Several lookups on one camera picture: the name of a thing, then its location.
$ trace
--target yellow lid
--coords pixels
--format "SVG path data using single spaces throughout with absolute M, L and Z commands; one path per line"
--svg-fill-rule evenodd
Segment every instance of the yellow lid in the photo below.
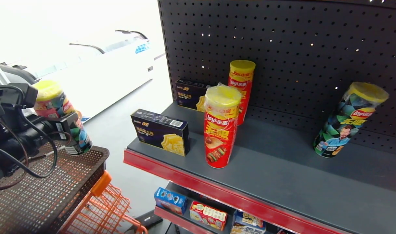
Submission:
M 234 60 L 230 62 L 229 67 L 233 71 L 251 72 L 256 68 L 256 64 L 248 60 Z
M 61 86 L 53 80 L 41 80 L 34 84 L 33 87 L 39 91 L 36 97 L 37 102 L 54 99 L 62 93 Z
M 234 87 L 219 85 L 208 88 L 205 98 L 210 105 L 230 108 L 240 104 L 241 92 Z
M 383 103 L 388 99 L 389 94 L 379 86 L 364 83 L 364 82 L 353 82 L 350 85 L 351 93 L 355 93 L 363 99 L 369 102 Z

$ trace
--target robotic arm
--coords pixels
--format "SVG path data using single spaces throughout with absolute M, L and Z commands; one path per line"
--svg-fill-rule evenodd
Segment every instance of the robotic arm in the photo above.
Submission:
M 58 119 L 23 114 L 23 109 L 34 106 L 37 93 L 37 89 L 28 84 L 0 85 L 0 179 L 12 176 L 19 168 L 36 178 L 48 177 L 58 158 L 58 149 L 53 141 L 70 140 L 70 125 L 78 119 L 77 113 Z M 47 174 L 37 175 L 28 168 L 29 160 L 48 142 L 52 145 L 54 161 Z M 1 187 L 0 190 L 16 183 Z

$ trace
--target red shelf edge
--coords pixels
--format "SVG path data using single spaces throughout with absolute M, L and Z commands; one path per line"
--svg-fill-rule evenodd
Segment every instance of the red shelf edge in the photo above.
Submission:
M 345 231 L 337 230 L 336 228 L 330 227 L 312 219 L 308 219 L 296 213 L 284 210 L 280 207 L 276 207 L 254 197 L 250 197 L 231 188 L 227 188 L 217 183 L 194 176 L 190 173 L 169 166 L 163 162 L 154 160 L 148 156 L 142 155 L 132 150 L 126 149 L 124 151 L 123 162 L 131 166 L 137 167 L 143 171 L 152 173 L 161 178 L 167 179 L 184 188 L 188 188 L 207 197 L 215 198 L 221 203 L 224 203 L 236 209 L 241 209 L 244 212 L 263 219 L 266 222 L 269 222 L 281 228 L 285 228 L 294 233 L 347 233 Z
M 160 208 L 159 206 L 155 206 L 155 215 L 167 219 L 174 224 L 178 225 L 179 227 L 182 227 L 186 229 L 187 231 L 190 231 L 195 234 L 214 234 L 211 231 L 205 230 L 204 228 L 200 227 L 199 225 L 196 225 L 190 221 L 187 221 L 165 209 Z

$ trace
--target white wall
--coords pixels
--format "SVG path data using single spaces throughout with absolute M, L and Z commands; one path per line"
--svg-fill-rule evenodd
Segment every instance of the white wall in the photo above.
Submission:
M 0 62 L 113 30 L 140 31 L 165 52 L 157 0 L 0 0 Z

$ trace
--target lay's logo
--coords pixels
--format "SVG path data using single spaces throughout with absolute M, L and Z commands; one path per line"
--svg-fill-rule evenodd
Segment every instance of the lay's logo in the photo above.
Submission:
M 62 107 L 62 109 L 64 110 L 64 113 L 67 113 L 67 111 L 69 111 L 70 109 L 72 109 L 72 104 L 70 101 L 67 101 L 66 104 Z
M 217 124 L 220 126 L 228 125 L 228 120 L 220 120 L 217 117 L 212 116 L 211 114 L 207 114 L 207 120 L 213 124 Z
M 245 87 L 245 86 L 247 86 L 247 81 L 241 82 L 241 81 L 238 81 L 238 80 L 231 79 L 229 81 L 229 85 L 230 86 L 234 86 L 234 87 Z
M 376 110 L 374 108 L 361 108 L 352 112 L 351 119 L 365 120 L 370 117 L 375 111 Z

